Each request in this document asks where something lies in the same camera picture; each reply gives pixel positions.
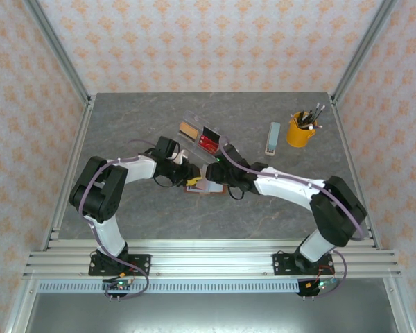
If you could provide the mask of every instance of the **pencil cup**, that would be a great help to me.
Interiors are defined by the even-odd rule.
[[[288,132],[286,133],[286,141],[295,148],[302,148],[305,147],[306,144],[308,144],[308,140],[316,134],[316,130],[309,130],[307,129],[301,129],[297,125],[297,119],[299,117],[300,112],[296,113],[293,118],[290,120],[290,128],[288,129]]]

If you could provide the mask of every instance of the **patterned wallpaper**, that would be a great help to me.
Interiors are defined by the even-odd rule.
[[[82,110],[22,0],[0,0],[0,332],[38,250]]]
[[[381,0],[41,0],[88,92],[333,92]]]
[[[416,0],[399,0],[339,105],[385,248],[399,251],[416,312]]]

